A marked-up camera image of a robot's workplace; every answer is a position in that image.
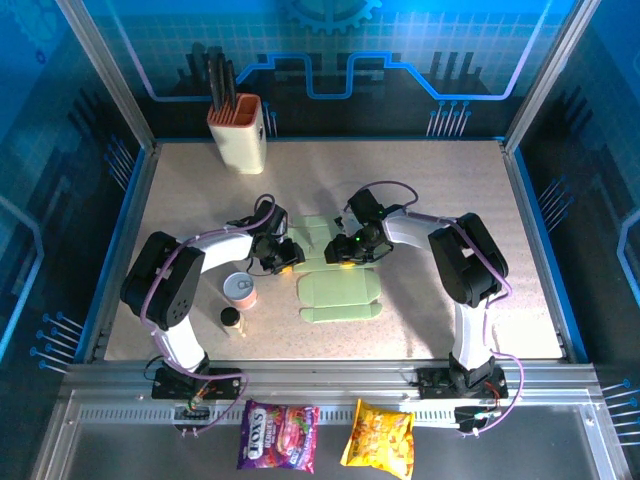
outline blue panel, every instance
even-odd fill
[[[139,147],[55,2],[0,8],[0,478],[17,480],[73,362]]]
[[[84,360],[85,354],[87,352],[87,347],[89,346],[89,340],[91,339],[91,334],[93,332],[93,328],[95,327],[98,310],[100,309],[100,305],[103,301],[102,295],[100,295],[99,292],[103,292],[105,290],[109,273],[114,267],[115,252],[118,248],[118,244],[122,239],[124,223],[131,208],[131,203],[133,201],[136,187],[138,186],[140,172],[143,168],[144,157],[145,151],[140,149],[135,162],[135,166],[133,168],[131,179],[129,181],[129,188],[127,189],[124,200],[122,202],[122,206],[120,207],[120,214],[118,215],[118,220],[116,221],[116,224],[114,226],[113,235],[111,236],[111,242],[109,243],[109,249],[107,250],[107,253],[105,255],[105,260],[102,265],[100,277],[98,278],[98,283],[96,285],[96,295],[94,295],[93,301],[91,302],[91,307],[87,312],[87,319],[84,325],[84,329],[82,330],[82,335],[78,341],[78,346],[74,354],[75,361],[79,363],[82,363]]]
[[[277,110],[279,135],[434,136],[428,112],[441,99],[487,102],[451,133],[471,138],[505,134],[551,46],[540,38],[557,35],[573,3],[94,0],[88,8],[108,44],[126,47],[118,62],[157,136],[209,135],[202,79],[207,49],[218,48],[242,90]],[[176,33],[188,42],[180,49],[168,43]],[[310,114],[299,116],[300,105]],[[185,121],[171,123],[169,111]]]
[[[600,3],[521,145],[585,349],[607,378],[640,370],[639,15],[633,0]]]
[[[520,149],[516,150],[515,157],[518,165],[518,170],[520,171],[520,175],[522,176],[524,188],[527,193],[527,200],[531,205],[531,211],[533,212],[533,218],[536,222],[536,228],[538,229],[538,233],[540,234],[542,248],[544,249],[544,254],[546,256],[547,262],[549,263],[551,278],[558,294],[558,299],[560,300],[560,308],[562,309],[564,320],[567,325],[567,330],[569,332],[569,336],[571,337],[571,343],[576,355],[576,360],[581,363],[586,363],[589,361],[587,351],[585,350],[582,336],[580,335],[580,329],[578,328],[578,323],[576,322],[576,318],[573,314],[573,308],[571,308],[569,295],[567,294],[567,289],[565,288],[564,281],[562,280],[560,268],[558,267],[558,262],[551,245],[551,239],[549,238],[549,234],[547,233],[547,230],[545,228],[545,222],[540,211],[540,206],[538,205],[538,202],[536,200],[536,194],[531,183],[531,178],[529,177],[529,172],[527,171],[527,167],[524,163],[524,159],[522,157]]]

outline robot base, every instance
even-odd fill
[[[210,368],[206,367],[202,375],[225,375],[240,373],[239,368]],[[165,364],[156,370],[151,398],[154,400],[189,400],[204,385],[204,381],[195,380],[176,372]],[[235,400],[240,396],[240,379],[217,380],[211,382],[215,390],[204,396],[204,400]]]
[[[509,391],[504,377],[504,371],[500,367],[494,367],[493,372],[475,386],[461,391],[455,386],[451,377],[450,368],[418,368],[416,370],[418,381],[416,386],[421,399],[449,399],[449,398],[476,398],[493,399],[494,393],[486,386],[490,382],[500,394],[500,398],[509,398]]]

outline knife block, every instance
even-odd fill
[[[260,97],[248,93],[237,95],[235,111],[231,102],[207,115],[211,135],[218,145],[227,168],[237,173],[258,174],[264,170],[267,138]]]

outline beige tabletop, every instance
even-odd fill
[[[557,337],[534,266],[497,142],[314,141],[269,143],[260,175],[227,171],[214,144],[162,148],[134,249],[163,230],[191,236],[252,212],[269,192],[291,216],[336,214],[363,184],[406,182],[420,194],[418,212],[460,216],[475,212],[509,264],[512,298],[490,313],[501,351],[522,358],[559,358]],[[403,203],[409,192],[374,187],[383,205]],[[446,358],[453,344],[453,302],[439,282],[432,255],[400,245],[376,268],[382,313],[373,320],[309,324],[299,311],[296,282],[285,273],[256,278],[257,305],[245,313],[247,336],[229,337],[220,326],[227,306],[222,282],[246,262],[204,274],[190,318],[212,359],[405,359]],[[110,360],[156,354],[148,331],[120,304],[109,340]]]

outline gear graphic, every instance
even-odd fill
[[[58,23],[53,0],[13,0],[7,1],[6,7],[20,31],[36,47],[53,40]]]
[[[371,10],[382,6],[380,0],[283,0],[289,20],[310,27],[313,33],[324,30],[327,35],[336,30],[346,33],[348,27],[358,28],[371,19]]]

